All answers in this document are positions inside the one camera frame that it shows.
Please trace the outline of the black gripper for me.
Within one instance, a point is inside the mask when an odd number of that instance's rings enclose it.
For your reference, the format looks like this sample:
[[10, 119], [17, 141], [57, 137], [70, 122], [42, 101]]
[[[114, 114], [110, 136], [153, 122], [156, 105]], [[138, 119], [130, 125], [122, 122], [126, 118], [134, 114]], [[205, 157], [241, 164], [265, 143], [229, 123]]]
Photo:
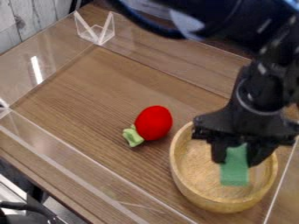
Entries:
[[190, 138], [210, 143], [210, 159], [216, 164], [225, 163], [228, 147], [237, 147], [238, 140], [244, 139], [249, 143], [246, 165], [257, 166], [278, 144], [289, 144], [299, 135], [299, 123], [285, 118], [282, 109], [281, 105], [260, 108], [230, 100], [218, 110], [193, 118]]

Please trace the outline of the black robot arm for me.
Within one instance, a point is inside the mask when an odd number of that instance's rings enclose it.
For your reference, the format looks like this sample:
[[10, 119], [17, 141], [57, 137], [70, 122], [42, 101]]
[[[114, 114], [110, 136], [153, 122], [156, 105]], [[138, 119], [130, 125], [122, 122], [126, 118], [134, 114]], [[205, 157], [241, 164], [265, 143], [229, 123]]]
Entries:
[[224, 39], [250, 51], [228, 104], [192, 120], [192, 137], [210, 145], [224, 164], [228, 148], [245, 146], [246, 165], [258, 165], [294, 142], [299, 122], [282, 110], [299, 106], [299, 0], [153, 0], [166, 7], [172, 29], [148, 20], [124, 0], [106, 0], [140, 28], [168, 39]]

